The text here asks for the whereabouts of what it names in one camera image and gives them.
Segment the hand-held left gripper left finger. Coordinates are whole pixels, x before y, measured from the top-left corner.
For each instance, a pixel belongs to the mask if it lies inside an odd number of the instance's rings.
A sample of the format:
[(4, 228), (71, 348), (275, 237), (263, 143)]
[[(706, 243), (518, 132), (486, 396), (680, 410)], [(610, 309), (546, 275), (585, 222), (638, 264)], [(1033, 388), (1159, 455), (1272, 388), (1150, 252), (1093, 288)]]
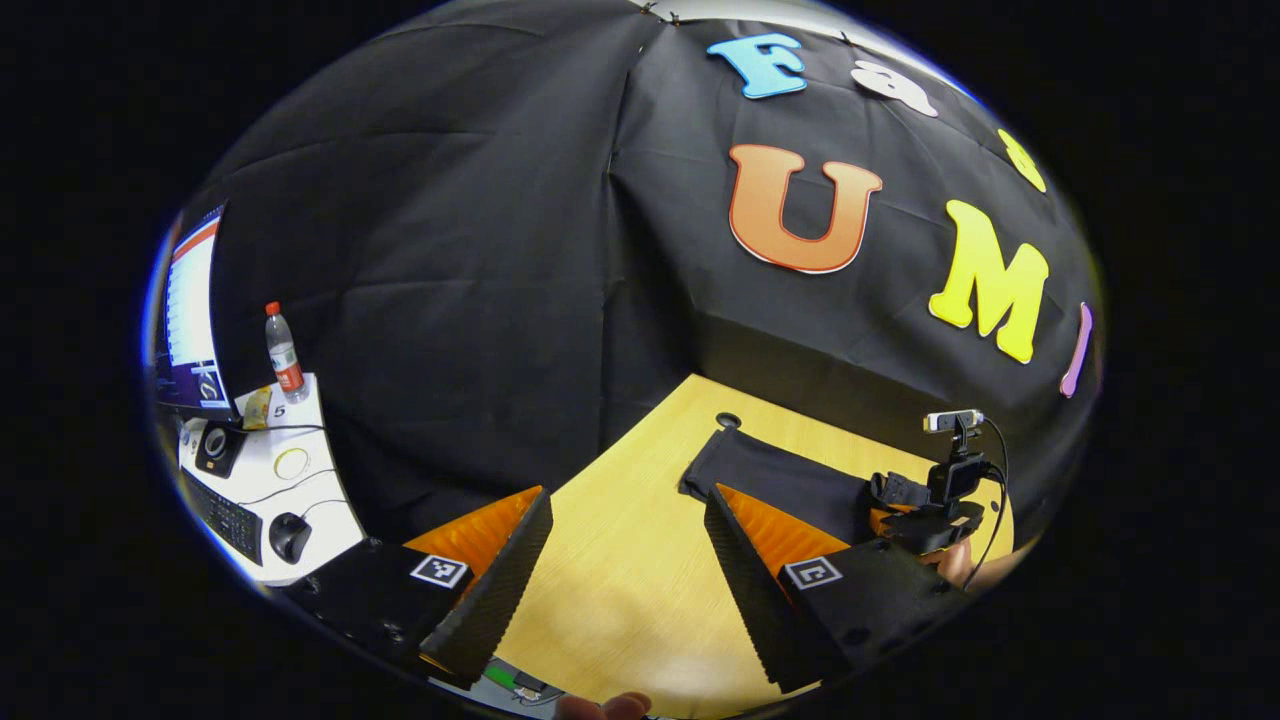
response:
[(404, 544), (367, 538), (284, 589), (376, 661), (468, 689), (484, 674), (553, 528), (534, 486)]

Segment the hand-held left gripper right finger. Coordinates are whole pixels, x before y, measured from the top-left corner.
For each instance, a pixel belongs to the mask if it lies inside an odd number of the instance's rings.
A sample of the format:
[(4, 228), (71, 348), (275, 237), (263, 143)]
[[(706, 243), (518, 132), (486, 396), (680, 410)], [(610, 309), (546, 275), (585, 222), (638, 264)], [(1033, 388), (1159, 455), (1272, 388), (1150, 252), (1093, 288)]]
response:
[(863, 673), (972, 594), (887, 539), (849, 544), (724, 484), (704, 525), (765, 676), (783, 693)]

